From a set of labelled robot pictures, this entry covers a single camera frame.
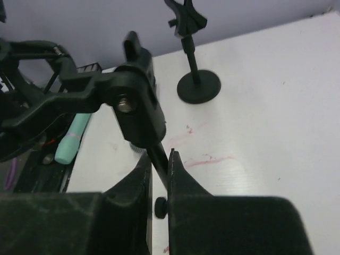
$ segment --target white surface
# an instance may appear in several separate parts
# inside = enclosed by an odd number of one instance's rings
[[[212,194],[280,196],[299,210],[315,254],[340,250],[340,17],[336,13],[200,46],[198,66],[218,74],[219,95],[181,102],[183,52],[154,59],[167,121],[163,141]],[[68,191],[105,191],[138,160],[112,110],[93,115]],[[154,200],[166,194],[154,172]],[[153,254],[168,243],[153,222]]]

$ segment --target black stand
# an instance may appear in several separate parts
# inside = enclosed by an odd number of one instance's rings
[[[188,57],[190,73],[187,73],[177,85],[178,96],[186,103],[201,104],[212,100],[221,89],[218,76],[212,71],[198,70],[195,59],[195,45],[192,35],[207,25],[207,19],[192,6],[191,0],[185,0],[184,5],[174,0],[165,3],[175,12],[176,19],[169,21],[169,26],[176,26],[175,35],[181,38],[185,54]]]

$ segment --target red stain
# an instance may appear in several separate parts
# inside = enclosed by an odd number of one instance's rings
[[[201,127],[203,127],[203,126],[205,126],[205,125],[207,125],[207,124],[208,124],[208,122],[204,122],[204,123],[200,124],[200,125],[198,126],[198,128],[200,129]]]
[[[230,159],[230,158],[229,157],[223,157],[223,158],[211,159],[211,160],[206,160],[206,161],[197,161],[197,162],[187,164],[185,167],[189,168],[189,167],[193,167],[193,166],[216,164],[216,163],[225,161],[227,159]]]
[[[188,134],[180,134],[180,135],[177,135],[177,136],[171,138],[170,142],[178,142],[178,141],[184,140],[184,139],[186,139],[188,137],[189,137]]]
[[[163,253],[167,253],[167,252],[169,252],[169,246],[166,247],[166,248],[163,250]]]

